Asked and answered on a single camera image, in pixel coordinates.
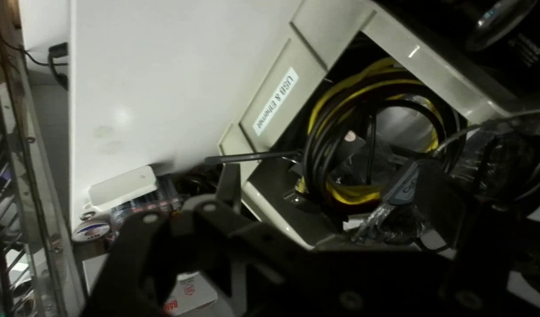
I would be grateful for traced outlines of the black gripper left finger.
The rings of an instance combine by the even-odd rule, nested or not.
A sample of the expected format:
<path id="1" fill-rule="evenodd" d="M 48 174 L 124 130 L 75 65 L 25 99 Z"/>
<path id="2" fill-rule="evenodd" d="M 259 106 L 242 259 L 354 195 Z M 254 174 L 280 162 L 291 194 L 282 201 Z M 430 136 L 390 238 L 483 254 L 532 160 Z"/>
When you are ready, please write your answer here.
<path id="1" fill-rule="evenodd" d="M 82 317 L 171 317 L 178 276 L 215 271 L 235 317 L 247 312 L 245 266 L 231 257 L 228 229 L 245 222 L 224 201 L 200 197 L 177 213 L 143 211 L 126 220 Z"/>

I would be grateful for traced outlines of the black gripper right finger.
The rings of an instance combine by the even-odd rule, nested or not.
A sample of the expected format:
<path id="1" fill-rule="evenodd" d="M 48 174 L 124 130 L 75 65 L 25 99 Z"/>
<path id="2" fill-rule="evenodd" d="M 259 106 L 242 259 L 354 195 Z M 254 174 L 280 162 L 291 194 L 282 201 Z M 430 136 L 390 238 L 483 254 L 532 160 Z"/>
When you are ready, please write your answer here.
<path id="1" fill-rule="evenodd" d="M 433 227 L 456 250 L 439 287 L 451 317 L 540 317 L 509 289 L 540 290 L 540 132 L 479 130 L 453 164 L 433 164 Z"/>

